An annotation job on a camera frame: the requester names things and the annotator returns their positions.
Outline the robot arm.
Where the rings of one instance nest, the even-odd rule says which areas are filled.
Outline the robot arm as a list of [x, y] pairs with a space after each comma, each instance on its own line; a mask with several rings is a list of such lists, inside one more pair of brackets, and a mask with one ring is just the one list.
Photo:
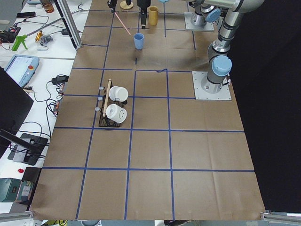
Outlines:
[[[221, 10], [218, 7], [211, 6], [211, 5], [201, 5], [200, 0], [187, 0], [189, 5], [195, 9], [195, 14], [201, 15], [205, 18], [206, 22], [214, 22], [218, 19], [221, 15]], [[122, 2], [125, 4], [125, 8], [132, 8], [132, 0], [124, 0]], [[141, 17], [141, 25], [146, 25], [147, 19], [147, 10], [151, 6], [151, 0], [137, 0], [137, 6], [140, 8], [140, 17]], [[111, 9], [112, 13], [116, 11], [117, 0], [108, 0], [107, 1], [108, 7]]]
[[208, 94], [219, 93], [226, 76], [232, 68], [232, 61], [227, 54], [230, 50], [230, 42], [241, 23], [245, 13], [258, 9], [264, 1], [262, 0], [190, 0], [189, 5], [199, 9], [200, 15], [206, 22], [214, 22], [219, 19], [222, 9], [226, 8], [221, 27], [216, 40], [208, 47], [208, 72], [201, 80], [200, 87]]

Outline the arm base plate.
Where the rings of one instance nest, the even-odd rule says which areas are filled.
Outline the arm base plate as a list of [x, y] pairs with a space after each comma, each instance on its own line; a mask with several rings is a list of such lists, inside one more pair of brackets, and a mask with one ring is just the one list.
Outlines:
[[213, 84], [207, 79], [207, 72], [192, 71], [196, 100], [231, 101], [227, 78], [221, 84]]
[[206, 22], [202, 15], [198, 15], [193, 12], [185, 12], [185, 28], [187, 31], [202, 31], [202, 32], [213, 32], [213, 23]]

